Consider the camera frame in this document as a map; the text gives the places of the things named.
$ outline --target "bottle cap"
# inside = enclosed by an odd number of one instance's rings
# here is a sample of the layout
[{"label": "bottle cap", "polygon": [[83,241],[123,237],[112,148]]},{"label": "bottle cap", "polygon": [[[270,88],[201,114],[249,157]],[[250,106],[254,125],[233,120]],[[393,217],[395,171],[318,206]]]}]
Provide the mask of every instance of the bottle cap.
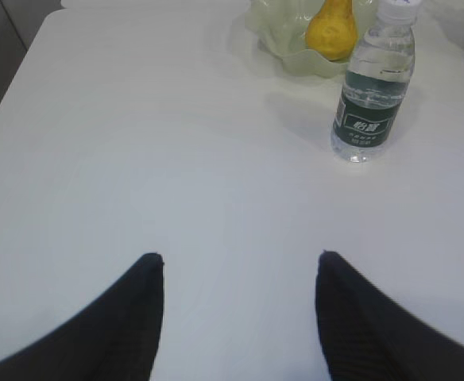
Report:
[{"label": "bottle cap", "polygon": [[378,17],[388,24],[414,24],[423,0],[380,0]]}]

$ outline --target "bottle label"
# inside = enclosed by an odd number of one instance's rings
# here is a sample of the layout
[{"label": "bottle label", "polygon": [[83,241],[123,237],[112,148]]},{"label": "bottle label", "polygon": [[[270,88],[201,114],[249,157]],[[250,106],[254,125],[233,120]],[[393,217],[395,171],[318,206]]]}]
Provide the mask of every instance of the bottle label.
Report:
[{"label": "bottle label", "polygon": [[388,109],[367,109],[342,93],[334,120],[334,132],[345,143],[372,148],[386,141],[400,105]]}]

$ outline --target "pear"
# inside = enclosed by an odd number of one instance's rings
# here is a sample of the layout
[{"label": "pear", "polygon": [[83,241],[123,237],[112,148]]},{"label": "pear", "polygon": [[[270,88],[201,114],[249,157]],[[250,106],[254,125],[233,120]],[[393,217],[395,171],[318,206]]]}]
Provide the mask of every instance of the pear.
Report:
[{"label": "pear", "polygon": [[311,19],[304,39],[310,49],[330,61],[348,57],[358,39],[352,0],[326,0]]}]

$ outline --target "pale green bowl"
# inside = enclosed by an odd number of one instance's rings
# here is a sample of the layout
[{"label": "pale green bowl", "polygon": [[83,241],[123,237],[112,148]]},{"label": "pale green bowl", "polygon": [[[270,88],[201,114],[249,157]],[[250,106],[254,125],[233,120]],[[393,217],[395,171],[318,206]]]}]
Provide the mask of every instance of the pale green bowl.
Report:
[{"label": "pale green bowl", "polygon": [[[280,58],[293,75],[334,77],[345,72],[348,60],[329,61],[308,49],[304,33],[324,0],[251,0],[246,27],[256,33],[264,46]],[[375,22],[377,0],[352,0],[358,35]]]}]

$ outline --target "white table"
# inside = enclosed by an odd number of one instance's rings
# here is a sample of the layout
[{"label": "white table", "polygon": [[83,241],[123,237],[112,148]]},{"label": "white table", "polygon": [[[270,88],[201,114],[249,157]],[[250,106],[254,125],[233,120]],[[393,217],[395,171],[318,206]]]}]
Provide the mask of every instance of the white table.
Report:
[{"label": "white table", "polygon": [[390,147],[353,165],[329,146],[340,78],[285,75],[247,1],[188,3],[57,12],[20,67],[0,106],[0,359],[150,251],[154,380],[328,379],[323,249],[464,344],[464,26],[440,26],[461,11],[428,3]]}]

